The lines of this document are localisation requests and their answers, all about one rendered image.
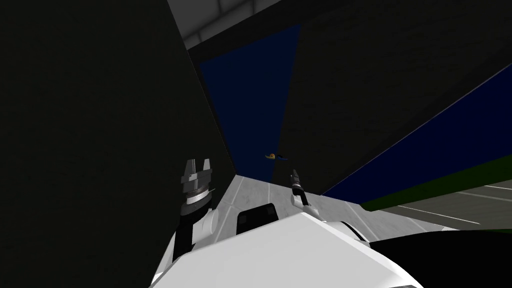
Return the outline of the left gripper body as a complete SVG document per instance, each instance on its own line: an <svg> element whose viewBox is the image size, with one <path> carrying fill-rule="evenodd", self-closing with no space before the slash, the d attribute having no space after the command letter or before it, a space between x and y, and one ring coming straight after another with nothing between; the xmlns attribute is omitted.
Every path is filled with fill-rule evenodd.
<svg viewBox="0 0 512 288"><path fill-rule="evenodd" d="M209 186L212 178L212 171L212 169L207 169L182 176L180 180L180 183L182 184L182 192L187 194Z"/></svg>

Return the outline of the dark blue door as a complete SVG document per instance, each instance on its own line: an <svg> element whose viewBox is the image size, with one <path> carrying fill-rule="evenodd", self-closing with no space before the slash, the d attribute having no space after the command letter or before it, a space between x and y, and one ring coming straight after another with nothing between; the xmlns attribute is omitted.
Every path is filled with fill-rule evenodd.
<svg viewBox="0 0 512 288"><path fill-rule="evenodd" d="M271 182L300 25L200 64L238 175Z"/></svg>

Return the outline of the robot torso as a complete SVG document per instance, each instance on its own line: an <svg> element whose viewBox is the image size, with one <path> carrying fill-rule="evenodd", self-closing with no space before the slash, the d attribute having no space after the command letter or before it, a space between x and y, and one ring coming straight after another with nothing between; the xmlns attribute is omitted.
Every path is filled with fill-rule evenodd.
<svg viewBox="0 0 512 288"><path fill-rule="evenodd" d="M149 288L424 288L353 226L301 212L188 252Z"/></svg>

